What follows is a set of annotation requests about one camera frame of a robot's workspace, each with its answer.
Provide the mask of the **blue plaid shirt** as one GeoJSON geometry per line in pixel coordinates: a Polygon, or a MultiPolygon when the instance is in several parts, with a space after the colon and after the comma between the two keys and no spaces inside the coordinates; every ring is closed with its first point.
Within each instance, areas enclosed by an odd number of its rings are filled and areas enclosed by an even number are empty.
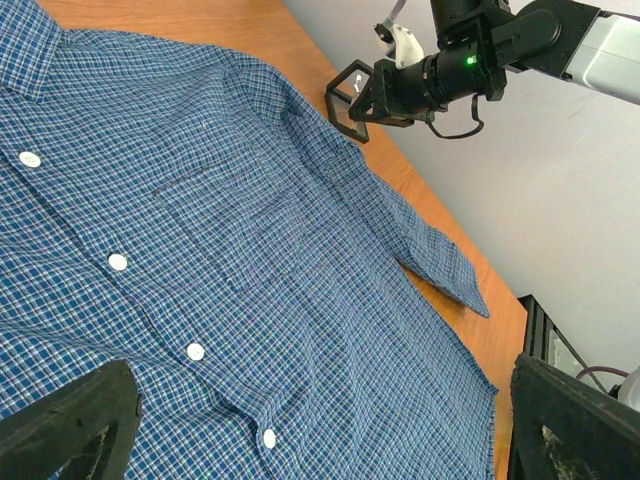
{"type": "Polygon", "coordinates": [[[115,359],[129,479],[490,479],[459,248],[272,66],[1,5],[1,414],[115,359]]]}

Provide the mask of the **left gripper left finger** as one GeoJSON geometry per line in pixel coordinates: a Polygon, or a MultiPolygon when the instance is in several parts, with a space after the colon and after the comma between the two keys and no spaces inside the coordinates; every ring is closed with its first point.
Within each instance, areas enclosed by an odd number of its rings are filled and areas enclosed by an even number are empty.
{"type": "Polygon", "coordinates": [[[1,421],[1,477],[122,479],[141,404],[127,362],[102,365],[1,421]]]}

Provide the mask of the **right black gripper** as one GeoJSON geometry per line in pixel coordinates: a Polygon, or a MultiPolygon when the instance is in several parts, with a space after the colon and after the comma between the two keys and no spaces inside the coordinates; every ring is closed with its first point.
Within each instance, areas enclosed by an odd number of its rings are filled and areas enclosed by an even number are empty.
{"type": "Polygon", "coordinates": [[[356,122],[392,127],[409,127],[416,121],[428,123],[436,113],[448,111],[446,100],[430,77],[433,58],[424,58],[404,70],[391,60],[379,60],[374,68],[357,68],[363,78],[362,91],[354,92],[349,118],[356,122]]]}

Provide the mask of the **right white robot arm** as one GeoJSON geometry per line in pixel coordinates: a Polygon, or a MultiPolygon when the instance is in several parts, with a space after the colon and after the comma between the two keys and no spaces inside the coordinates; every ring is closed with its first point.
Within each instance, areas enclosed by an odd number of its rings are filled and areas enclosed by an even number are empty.
{"type": "Polygon", "coordinates": [[[450,103],[502,99],[507,72],[537,71],[629,103],[639,101],[639,19],[579,1],[434,1],[438,51],[424,53],[397,24],[397,2],[374,30],[387,49],[357,88],[354,121],[408,127],[434,124],[450,103]]]}

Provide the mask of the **black brooch box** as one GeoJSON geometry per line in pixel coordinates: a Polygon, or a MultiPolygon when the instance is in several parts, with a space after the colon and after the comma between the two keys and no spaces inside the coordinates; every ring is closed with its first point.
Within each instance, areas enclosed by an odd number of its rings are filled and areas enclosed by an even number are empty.
{"type": "Polygon", "coordinates": [[[357,68],[365,64],[354,60],[327,85],[324,94],[328,121],[343,135],[361,144],[369,142],[366,123],[356,122],[349,118],[348,110],[354,96],[353,84],[357,68]]]}

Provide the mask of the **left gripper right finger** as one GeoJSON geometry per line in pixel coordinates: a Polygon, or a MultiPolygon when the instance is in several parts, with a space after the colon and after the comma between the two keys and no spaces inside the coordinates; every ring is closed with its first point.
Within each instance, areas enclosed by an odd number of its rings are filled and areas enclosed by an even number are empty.
{"type": "Polygon", "coordinates": [[[637,479],[639,412],[521,354],[511,378],[525,479],[637,479]]]}

